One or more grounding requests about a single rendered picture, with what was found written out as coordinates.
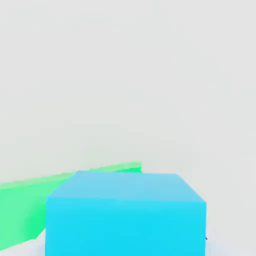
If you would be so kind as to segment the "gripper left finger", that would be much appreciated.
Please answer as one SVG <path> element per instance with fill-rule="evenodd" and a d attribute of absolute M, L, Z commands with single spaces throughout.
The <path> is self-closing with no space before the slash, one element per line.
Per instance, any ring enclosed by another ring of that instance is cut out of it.
<path fill-rule="evenodd" d="M 17 256 L 45 256 L 46 229 L 37 238 L 31 239 L 20 245 Z"/>

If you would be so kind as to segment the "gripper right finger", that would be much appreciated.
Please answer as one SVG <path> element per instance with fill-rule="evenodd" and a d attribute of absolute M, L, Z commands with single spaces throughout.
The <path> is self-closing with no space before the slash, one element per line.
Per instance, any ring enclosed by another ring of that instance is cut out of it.
<path fill-rule="evenodd" d="M 218 256 L 219 241 L 217 236 L 210 229 L 206 232 L 205 256 Z"/>

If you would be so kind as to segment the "small blue cube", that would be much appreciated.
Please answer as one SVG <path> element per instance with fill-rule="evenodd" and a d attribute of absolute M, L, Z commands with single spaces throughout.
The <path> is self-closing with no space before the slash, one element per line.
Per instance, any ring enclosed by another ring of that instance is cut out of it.
<path fill-rule="evenodd" d="M 45 256 L 205 256 L 206 219 L 177 174 L 79 171 L 47 197 Z"/>

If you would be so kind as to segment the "large green box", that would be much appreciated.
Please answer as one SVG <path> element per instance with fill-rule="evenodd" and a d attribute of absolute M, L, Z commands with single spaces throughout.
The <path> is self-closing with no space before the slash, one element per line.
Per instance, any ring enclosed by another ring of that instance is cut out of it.
<path fill-rule="evenodd" d="M 47 196 L 73 172 L 0 184 L 0 251 L 39 236 Z"/>

